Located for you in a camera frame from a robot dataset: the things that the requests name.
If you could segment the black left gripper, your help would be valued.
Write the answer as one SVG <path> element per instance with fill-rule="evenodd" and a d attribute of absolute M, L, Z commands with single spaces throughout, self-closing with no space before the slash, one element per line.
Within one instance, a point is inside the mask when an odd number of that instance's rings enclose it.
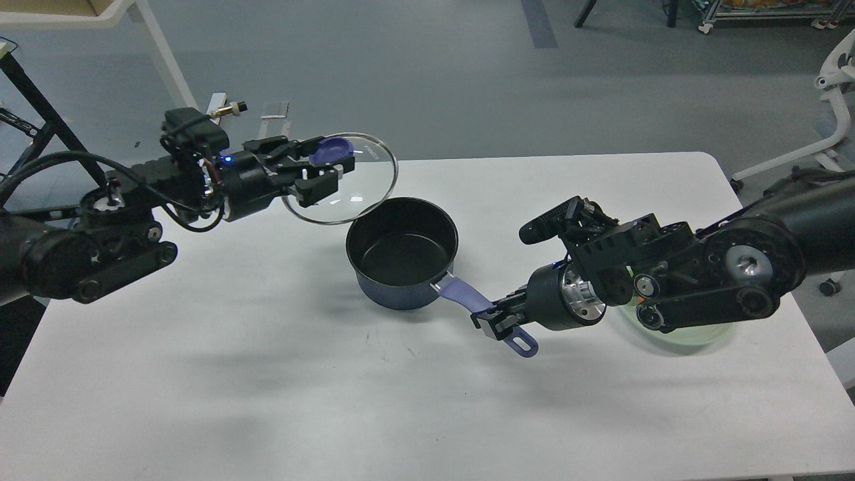
<path fill-rule="evenodd" d="M 340 178 L 354 171 L 355 158 L 312 165 L 307 158 L 317 152 L 321 140 L 321 136 L 291 140 L 285 135 L 276 135 L 244 141 L 244 150 L 223 156 L 220 177 L 226 195 L 224 219 L 234 222 L 264 210 L 281 195 L 293 196 L 300 206 L 310 207 L 336 194 Z M 294 165 L 286 166 L 286 159 Z M 278 173 L 279 164 L 286 168 L 282 191 L 265 168 Z"/>

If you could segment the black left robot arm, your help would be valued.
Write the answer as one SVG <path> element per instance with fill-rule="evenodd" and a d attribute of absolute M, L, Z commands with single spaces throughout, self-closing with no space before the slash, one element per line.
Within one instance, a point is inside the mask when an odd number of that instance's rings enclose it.
<path fill-rule="evenodd" d="M 92 303 L 171 264 L 158 207 L 195 231 L 199 217 L 232 222 L 293 196 L 302 207 L 335 194 L 354 170 L 353 148 L 340 136 L 291 140 L 284 135 L 230 145 L 215 118 L 244 112 L 242 102 L 206 114 L 168 110 L 161 158 L 125 167 L 83 150 L 41 156 L 2 181 L 2 201 L 47 168 L 91 160 L 110 168 L 96 189 L 70 207 L 2 210 L 2 304 L 33 295 Z"/>

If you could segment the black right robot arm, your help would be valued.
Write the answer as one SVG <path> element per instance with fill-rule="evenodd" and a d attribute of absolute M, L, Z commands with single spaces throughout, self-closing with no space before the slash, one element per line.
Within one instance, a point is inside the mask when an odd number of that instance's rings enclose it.
<path fill-rule="evenodd" d="M 607 307 L 635 304 L 649 331 L 766 319 L 807 276 L 853 268 L 852 171 L 794 168 L 763 198 L 708 227 L 621 223 L 574 196 L 520 228 L 522 243 L 559 238 L 566 254 L 471 319 L 507 341 L 523 325 L 593 326 Z"/>

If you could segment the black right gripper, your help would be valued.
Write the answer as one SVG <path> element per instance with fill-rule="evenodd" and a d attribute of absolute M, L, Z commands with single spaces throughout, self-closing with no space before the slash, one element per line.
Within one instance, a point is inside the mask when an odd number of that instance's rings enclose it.
<path fill-rule="evenodd" d="M 493 301 L 488 310 L 472 313 L 470 319 L 492 340 L 532 342 L 521 327 L 526 319 L 550 331 L 567 331 L 596 325 L 605 311 L 592 283 L 583 280 L 571 263 L 559 262 L 538 268 L 526 286 Z"/>

